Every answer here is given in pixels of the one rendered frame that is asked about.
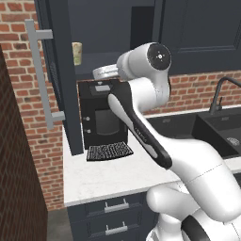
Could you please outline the dark blue open cabinet door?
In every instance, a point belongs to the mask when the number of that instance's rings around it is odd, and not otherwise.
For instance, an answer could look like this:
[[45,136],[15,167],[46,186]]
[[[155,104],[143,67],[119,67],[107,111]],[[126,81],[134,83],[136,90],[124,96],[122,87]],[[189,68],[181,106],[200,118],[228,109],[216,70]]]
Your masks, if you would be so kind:
[[53,37],[42,40],[49,81],[58,109],[64,112],[63,125],[72,155],[84,152],[79,118],[68,0],[34,0],[40,30],[51,30]]

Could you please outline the dark blue closed cabinet door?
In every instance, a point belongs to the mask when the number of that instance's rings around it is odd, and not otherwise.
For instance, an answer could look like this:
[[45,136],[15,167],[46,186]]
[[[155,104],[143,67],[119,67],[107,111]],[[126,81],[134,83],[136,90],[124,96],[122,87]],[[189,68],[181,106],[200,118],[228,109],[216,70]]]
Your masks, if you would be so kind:
[[241,0],[154,0],[153,40],[171,75],[241,70]]

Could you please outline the black coffee machine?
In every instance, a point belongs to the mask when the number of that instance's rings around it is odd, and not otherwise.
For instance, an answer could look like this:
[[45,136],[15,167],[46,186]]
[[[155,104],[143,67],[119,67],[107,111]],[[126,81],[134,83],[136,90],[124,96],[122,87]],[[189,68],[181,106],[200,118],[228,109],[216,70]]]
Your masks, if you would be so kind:
[[78,84],[84,145],[88,161],[107,161],[132,155],[128,128],[110,109],[107,96],[119,79]]

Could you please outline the grey bowl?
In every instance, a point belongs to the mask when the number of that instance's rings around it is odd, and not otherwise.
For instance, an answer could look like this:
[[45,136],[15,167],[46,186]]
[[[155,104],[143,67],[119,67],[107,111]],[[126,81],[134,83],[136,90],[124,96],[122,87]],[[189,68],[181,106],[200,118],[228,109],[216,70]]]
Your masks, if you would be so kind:
[[100,79],[109,79],[111,77],[118,76],[118,68],[116,64],[107,65],[100,68],[97,68],[92,71],[93,77],[95,80]]

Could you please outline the beige green glass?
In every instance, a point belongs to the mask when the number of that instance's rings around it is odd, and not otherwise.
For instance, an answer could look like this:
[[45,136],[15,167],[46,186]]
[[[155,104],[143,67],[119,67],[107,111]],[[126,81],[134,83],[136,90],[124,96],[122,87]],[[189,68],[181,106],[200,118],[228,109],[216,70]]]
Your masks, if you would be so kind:
[[75,66],[78,66],[82,62],[82,43],[73,42],[72,43],[72,54],[73,54],[73,63]]

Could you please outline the dark blue drawer front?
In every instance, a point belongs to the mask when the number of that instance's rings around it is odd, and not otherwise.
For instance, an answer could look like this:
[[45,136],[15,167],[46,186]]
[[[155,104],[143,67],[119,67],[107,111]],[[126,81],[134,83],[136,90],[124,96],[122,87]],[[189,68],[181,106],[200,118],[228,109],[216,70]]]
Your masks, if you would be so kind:
[[130,207],[124,210],[132,210],[134,208],[140,207],[146,213],[151,213],[152,210],[149,208],[146,201],[146,192],[125,195],[121,197],[116,197],[112,199],[102,200],[102,201],[93,201],[89,203],[78,204],[70,206],[67,208],[69,218],[72,221],[82,220],[88,217],[94,217],[104,214],[105,202],[109,206],[117,205],[123,203],[123,198],[129,203]]
[[[136,209],[103,217],[90,218],[71,224],[73,241],[145,241],[147,234],[156,224],[157,215]],[[105,235],[105,225],[110,229],[121,227],[122,222],[128,231]]]

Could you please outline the black sink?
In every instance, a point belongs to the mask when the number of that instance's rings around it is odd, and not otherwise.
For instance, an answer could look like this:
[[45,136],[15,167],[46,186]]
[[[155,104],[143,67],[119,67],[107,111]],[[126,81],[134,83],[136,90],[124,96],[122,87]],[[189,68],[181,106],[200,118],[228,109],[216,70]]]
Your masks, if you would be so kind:
[[198,139],[212,145],[223,159],[241,156],[241,107],[148,118],[162,136]]

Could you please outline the black tap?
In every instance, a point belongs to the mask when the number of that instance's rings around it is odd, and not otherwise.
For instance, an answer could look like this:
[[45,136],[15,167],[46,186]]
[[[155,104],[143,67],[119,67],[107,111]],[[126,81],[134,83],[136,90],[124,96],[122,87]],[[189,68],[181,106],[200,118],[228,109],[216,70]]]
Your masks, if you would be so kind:
[[241,83],[236,81],[235,79],[231,78],[231,77],[228,77],[228,76],[224,76],[222,77],[218,83],[217,83],[217,88],[216,88],[216,91],[215,91],[215,95],[214,95],[214,99],[213,99],[213,102],[211,103],[210,105],[210,109],[209,109],[209,113],[211,115],[213,115],[216,111],[219,111],[222,109],[222,105],[221,105],[221,98],[218,97],[220,91],[221,91],[221,87],[222,87],[222,84],[225,82],[225,81],[228,81],[230,83],[233,83],[235,84],[236,86],[240,87],[241,88]]

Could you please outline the dark blue wall cabinet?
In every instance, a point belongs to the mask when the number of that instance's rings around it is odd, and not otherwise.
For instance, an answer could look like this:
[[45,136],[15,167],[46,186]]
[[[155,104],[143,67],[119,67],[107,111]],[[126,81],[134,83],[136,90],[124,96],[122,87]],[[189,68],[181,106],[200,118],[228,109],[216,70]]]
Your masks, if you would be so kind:
[[68,0],[73,42],[82,44],[78,80],[117,62],[141,44],[158,40],[162,0]]

